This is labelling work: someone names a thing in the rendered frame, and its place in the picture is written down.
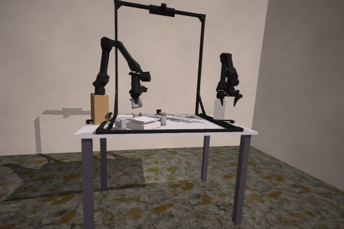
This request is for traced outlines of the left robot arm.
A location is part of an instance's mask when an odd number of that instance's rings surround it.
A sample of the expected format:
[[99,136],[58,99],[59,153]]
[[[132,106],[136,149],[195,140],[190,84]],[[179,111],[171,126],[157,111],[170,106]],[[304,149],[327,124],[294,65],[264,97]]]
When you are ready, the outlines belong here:
[[[225,94],[226,86],[237,86],[239,84],[239,80],[238,80],[237,71],[233,67],[232,54],[230,53],[220,54],[220,61],[222,63],[221,78],[216,88],[216,91],[217,93]],[[226,77],[227,77],[227,82],[226,82]],[[233,90],[229,88],[227,91],[227,94],[229,94],[230,96],[236,96],[237,94],[239,94],[239,90],[235,91],[235,88],[233,88]]]

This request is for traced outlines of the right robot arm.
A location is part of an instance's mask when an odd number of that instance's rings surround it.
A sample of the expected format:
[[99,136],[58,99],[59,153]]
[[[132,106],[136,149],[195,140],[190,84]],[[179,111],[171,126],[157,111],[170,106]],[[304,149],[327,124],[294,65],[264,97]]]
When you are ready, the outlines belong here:
[[[151,75],[150,72],[143,72],[140,68],[140,65],[131,57],[129,52],[124,47],[123,43],[120,41],[115,41],[109,39],[107,37],[101,38],[101,48],[102,48],[102,57],[101,57],[101,65],[100,65],[100,72],[97,75],[96,80],[93,82],[93,86],[95,87],[95,95],[105,95],[105,88],[106,84],[109,81],[109,76],[107,74],[108,70],[108,60],[109,60],[109,53],[112,50],[112,47],[117,47],[119,51],[122,53],[126,61],[128,62],[128,66],[131,71],[129,75],[131,75],[131,81],[138,81],[142,82],[150,82]],[[137,74],[140,73],[140,74]]]

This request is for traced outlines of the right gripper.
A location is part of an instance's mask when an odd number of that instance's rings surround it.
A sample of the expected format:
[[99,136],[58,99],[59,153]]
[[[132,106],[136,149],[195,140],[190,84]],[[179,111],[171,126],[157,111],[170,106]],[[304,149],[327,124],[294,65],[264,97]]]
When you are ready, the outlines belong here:
[[139,85],[140,85],[140,82],[131,81],[131,90],[129,91],[129,94],[131,98],[134,98],[135,104],[138,103],[139,96],[143,93],[143,90],[139,89]]

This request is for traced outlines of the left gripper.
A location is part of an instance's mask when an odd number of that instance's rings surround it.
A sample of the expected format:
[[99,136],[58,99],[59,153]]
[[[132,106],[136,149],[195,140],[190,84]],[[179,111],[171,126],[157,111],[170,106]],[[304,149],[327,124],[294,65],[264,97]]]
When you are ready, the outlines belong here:
[[[227,96],[227,91],[228,91],[229,88],[231,88],[231,89],[233,90],[234,87],[233,87],[233,86],[227,86],[227,87],[226,87],[226,94],[217,93],[217,95],[216,95],[216,96],[220,99],[222,106],[223,106],[223,96]],[[236,95],[236,96],[235,96],[235,98],[234,98],[234,107],[235,107],[237,101],[238,101],[240,98],[242,98],[242,97],[243,97],[242,94],[239,94],[239,95]]]

